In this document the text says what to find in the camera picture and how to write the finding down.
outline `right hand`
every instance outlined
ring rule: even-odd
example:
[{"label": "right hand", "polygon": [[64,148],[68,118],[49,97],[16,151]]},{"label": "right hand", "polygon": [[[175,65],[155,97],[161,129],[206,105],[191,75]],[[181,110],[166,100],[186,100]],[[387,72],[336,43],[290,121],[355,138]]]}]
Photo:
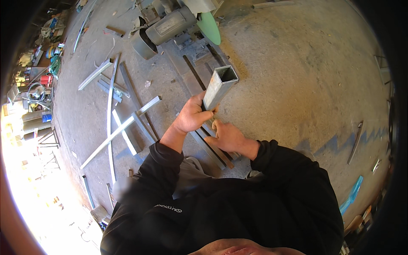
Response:
[{"label": "right hand", "polygon": [[252,139],[247,139],[242,132],[231,123],[222,123],[221,120],[213,122],[215,137],[207,136],[204,140],[226,152],[238,152],[251,160],[257,157],[260,144]]},{"label": "right hand", "polygon": [[216,137],[208,136],[204,140],[226,152],[238,152],[245,145],[242,132],[231,123],[222,123],[221,120],[213,122],[213,129],[217,130]]}]

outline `blue plastic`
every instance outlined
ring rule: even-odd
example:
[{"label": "blue plastic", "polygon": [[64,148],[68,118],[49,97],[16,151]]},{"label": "blue plastic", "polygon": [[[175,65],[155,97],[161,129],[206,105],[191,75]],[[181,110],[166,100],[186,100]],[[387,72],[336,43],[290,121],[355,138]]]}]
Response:
[{"label": "blue plastic", "polygon": [[51,114],[43,114],[42,115],[42,122],[48,122],[52,120],[52,115]]},{"label": "blue plastic", "polygon": [[340,206],[340,213],[343,216],[343,214],[346,212],[347,208],[354,203],[354,200],[356,200],[358,191],[360,190],[360,186],[361,183],[363,182],[363,177],[360,175],[360,177],[358,177],[356,183],[353,185],[353,187],[351,188],[350,194],[348,195],[347,200],[341,204]]}]

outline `left hand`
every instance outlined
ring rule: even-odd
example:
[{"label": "left hand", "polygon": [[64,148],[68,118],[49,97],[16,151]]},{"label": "left hand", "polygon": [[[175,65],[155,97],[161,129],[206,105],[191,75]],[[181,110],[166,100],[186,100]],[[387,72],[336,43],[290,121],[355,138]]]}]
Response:
[{"label": "left hand", "polygon": [[203,103],[204,95],[205,91],[191,97],[187,101],[172,124],[176,129],[185,134],[196,131],[202,126],[204,121],[211,119],[212,116],[218,112],[219,106],[213,111],[202,111],[201,105]]}]

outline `blue container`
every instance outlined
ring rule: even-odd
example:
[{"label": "blue container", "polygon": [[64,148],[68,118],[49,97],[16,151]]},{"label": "blue container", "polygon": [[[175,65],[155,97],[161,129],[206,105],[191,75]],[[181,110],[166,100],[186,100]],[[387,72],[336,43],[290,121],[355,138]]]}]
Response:
[{"label": "blue container", "polygon": [[44,122],[48,122],[48,121],[51,121],[51,119],[52,119],[52,114],[50,113],[50,114],[43,114],[42,115],[42,122],[44,123]]}]

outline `forearm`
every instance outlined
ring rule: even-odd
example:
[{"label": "forearm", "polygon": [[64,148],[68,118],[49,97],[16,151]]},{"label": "forearm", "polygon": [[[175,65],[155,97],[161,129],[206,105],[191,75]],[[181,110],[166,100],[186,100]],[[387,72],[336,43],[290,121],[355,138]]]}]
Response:
[{"label": "forearm", "polygon": [[255,160],[260,146],[261,144],[258,141],[246,138],[243,145],[237,150],[237,152],[250,160]]},{"label": "forearm", "polygon": [[173,123],[160,139],[160,143],[166,145],[167,147],[175,150],[178,153],[181,153],[181,151],[183,150],[183,143],[186,135],[187,133],[181,131]]}]

